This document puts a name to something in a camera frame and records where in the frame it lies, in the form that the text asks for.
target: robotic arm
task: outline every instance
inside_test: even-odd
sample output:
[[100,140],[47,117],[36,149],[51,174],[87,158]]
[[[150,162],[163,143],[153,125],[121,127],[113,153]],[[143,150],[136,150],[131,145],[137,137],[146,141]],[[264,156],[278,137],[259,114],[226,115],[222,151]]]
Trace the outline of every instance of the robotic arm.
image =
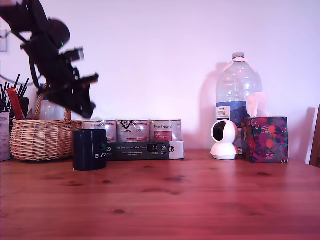
[[[46,94],[51,102],[84,118],[91,118],[96,105],[90,101],[90,85],[98,81],[99,75],[80,78],[79,70],[73,68],[72,62],[84,58],[83,48],[59,54],[70,39],[68,27],[57,19],[47,18],[39,0],[2,0],[0,17],[23,42],[20,47],[29,56],[38,93]],[[31,38],[25,39],[20,34],[23,32],[31,32]],[[46,88],[39,85],[35,65],[40,75],[46,78]]]

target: mug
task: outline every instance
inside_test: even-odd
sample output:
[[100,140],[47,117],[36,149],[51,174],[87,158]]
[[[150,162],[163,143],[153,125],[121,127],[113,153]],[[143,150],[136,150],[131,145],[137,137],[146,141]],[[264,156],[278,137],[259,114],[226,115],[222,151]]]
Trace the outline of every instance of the mug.
[[73,130],[73,169],[92,171],[107,166],[107,131],[105,129]]

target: cable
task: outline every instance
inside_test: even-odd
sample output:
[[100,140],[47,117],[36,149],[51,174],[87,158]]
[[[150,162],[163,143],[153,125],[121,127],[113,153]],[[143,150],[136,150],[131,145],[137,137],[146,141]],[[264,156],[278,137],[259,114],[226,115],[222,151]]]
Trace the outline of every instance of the cable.
[[5,30],[6,31],[6,34],[4,35],[4,36],[1,36],[0,35],[0,39],[6,39],[6,38],[8,38],[8,36],[10,35],[10,34],[12,34],[12,31],[7,31],[7,30]]

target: cardboard box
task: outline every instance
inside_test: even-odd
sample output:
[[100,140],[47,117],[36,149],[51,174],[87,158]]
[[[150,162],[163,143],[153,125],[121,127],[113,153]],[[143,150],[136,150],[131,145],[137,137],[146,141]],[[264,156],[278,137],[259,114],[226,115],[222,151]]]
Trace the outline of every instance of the cardboard box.
[[286,117],[244,118],[242,154],[252,163],[288,163],[288,119]]
[[107,143],[108,161],[184,159],[183,141]]
[[9,112],[0,112],[0,162],[9,160],[10,154],[10,129]]

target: metal tin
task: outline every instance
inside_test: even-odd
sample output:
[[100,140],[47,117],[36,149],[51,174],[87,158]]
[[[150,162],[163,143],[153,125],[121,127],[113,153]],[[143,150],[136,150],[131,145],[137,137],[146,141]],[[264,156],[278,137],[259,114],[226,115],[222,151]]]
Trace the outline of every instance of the metal tin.
[[181,120],[152,120],[150,126],[152,142],[180,142]]
[[117,121],[116,120],[83,121],[82,129],[105,129],[108,143],[117,142]]
[[149,142],[150,140],[150,122],[148,120],[119,120],[118,142]]

